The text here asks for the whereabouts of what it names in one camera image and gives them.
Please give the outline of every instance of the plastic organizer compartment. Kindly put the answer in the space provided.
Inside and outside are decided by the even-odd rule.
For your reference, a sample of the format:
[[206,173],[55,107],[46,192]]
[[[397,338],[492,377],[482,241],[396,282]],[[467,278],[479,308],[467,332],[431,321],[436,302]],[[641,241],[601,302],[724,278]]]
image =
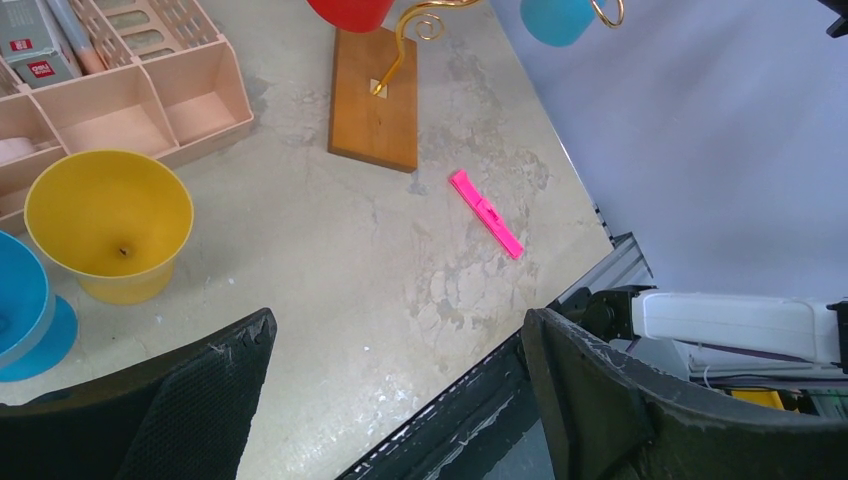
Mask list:
[[67,152],[56,131],[28,95],[0,98],[0,138],[29,138],[35,151],[0,164],[0,226],[20,230],[20,210],[32,182]]
[[30,185],[66,155],[115,148],[176,168],[250,133],[232,46],[195,0],[70,0],[109,70],[31,89],[0,59],[0,138],[37,151],[0,165],[0,230],[23,233]]
[[180,145],[249,122],[253,115],[232,48],[215,42],[144,64]]
[[68,153],[114,148],[159,156],[177,147],[165,112],[141,66],[40,88],[44,109]]

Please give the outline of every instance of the gold wire stand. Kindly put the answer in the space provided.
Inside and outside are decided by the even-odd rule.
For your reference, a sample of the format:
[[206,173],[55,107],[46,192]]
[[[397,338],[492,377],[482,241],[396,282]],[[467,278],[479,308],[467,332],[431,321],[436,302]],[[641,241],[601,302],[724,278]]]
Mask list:
[[[403,40],[406,37],[405,32],[409,22],[419,18],[418,23],[415,24],[415,33],[418,35],[418,38],[421,40],[435,40],[441,37],[445,32],[445,24],[438,15],[430,13],[427,10],[434,8],[466,8],[476,5],[477,3],[480,3],[480,1],[481,0],[430,0],[407,8],[406,11],[403,12],[403,15],[401,15],[400,20],[398,20],[397,26],[395,27],[395,43],[397,44],[398,51],[397,58],[395,58],[395,62],[391,67],[389,67],[389,70],[385,75],[383,75],[383,78],[379,83],[377,83],[371,93],[379,95],[380,92],[386,88],[386,85],[388,85],[392,80],[392,77],[395,76],[395,73],[397,73],[400,66],[403,65],[404,60],[406,60],[406,46],[404,45]],[[618,28],[621,26],[621,22],[624,21],[624,0],[618,0],[618,20],[615,22],[606,16],[596,0],[589,0],[589,3],[592,4],[592,9],[604,25],[609,28]]]

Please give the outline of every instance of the table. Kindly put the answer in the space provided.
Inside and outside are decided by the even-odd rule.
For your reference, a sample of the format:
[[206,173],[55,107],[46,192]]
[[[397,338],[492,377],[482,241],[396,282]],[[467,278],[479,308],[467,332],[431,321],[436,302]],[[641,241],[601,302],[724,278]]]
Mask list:
[[[203,337],[263,306],[275,352],[239,478],[330,478],[611,246],[488,6],[419,50],[419,169],[326,153],[333,30],[304,1],[202,2],[242,65],[255,131],[178,170],[195,231],[155,300],[98,303],[68,357],[3,385],[17,404]],[[399,1],[397,10],[410,4]],[[526,247],[510,259],[447,182],[464,168]]]

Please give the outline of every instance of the label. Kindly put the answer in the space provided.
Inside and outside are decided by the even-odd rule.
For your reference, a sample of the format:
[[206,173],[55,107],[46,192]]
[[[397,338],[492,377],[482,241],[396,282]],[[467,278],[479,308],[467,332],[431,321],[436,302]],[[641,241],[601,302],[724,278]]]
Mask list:
[[35,63],[28,63],[27,67],[29,67],[29,70],[33,75],[35,75],[35,78],[49,77],[56,73],[53,71],[53,67],[44,60]]
[[29,50],[32,48],[32,41],[28,38],[23,38],[21,40],[12,40],[9,42],[9,46],[12,47],[13,52],[20,52],[21,50]]

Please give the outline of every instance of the wooden board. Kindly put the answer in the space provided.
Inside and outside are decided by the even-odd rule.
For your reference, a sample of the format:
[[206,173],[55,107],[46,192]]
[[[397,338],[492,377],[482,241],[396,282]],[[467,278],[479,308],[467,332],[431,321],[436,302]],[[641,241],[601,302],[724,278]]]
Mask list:
[[395,60],[394,32],[336,30],[330,153],[406,173],[418,168],[418,55],[415,42],[405,42],[406,61],[381,98],[371,94],[372,80]]

